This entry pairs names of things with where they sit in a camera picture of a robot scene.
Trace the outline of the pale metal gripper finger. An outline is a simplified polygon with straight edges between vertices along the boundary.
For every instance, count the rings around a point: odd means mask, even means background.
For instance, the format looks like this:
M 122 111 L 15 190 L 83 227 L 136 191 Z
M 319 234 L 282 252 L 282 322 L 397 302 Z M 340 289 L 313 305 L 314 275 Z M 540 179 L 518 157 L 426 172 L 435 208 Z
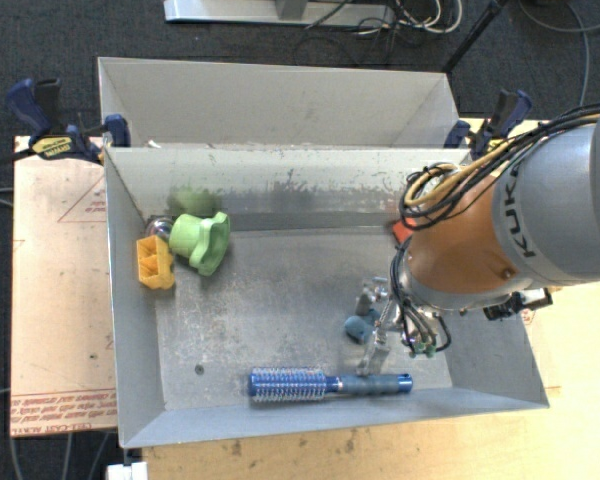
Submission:
M 356 299 L 354 314 L 366 316 L 377 304 L 385 302 L 389 297 L 388 279 L 384 277 L 367 278 L 362 282 L 362 289 Z
M 359 376 L 378 375 L 386 361 L 391 347 L 384 324 L 376 320 L 364 341 L 364 353 L 356 367 Z

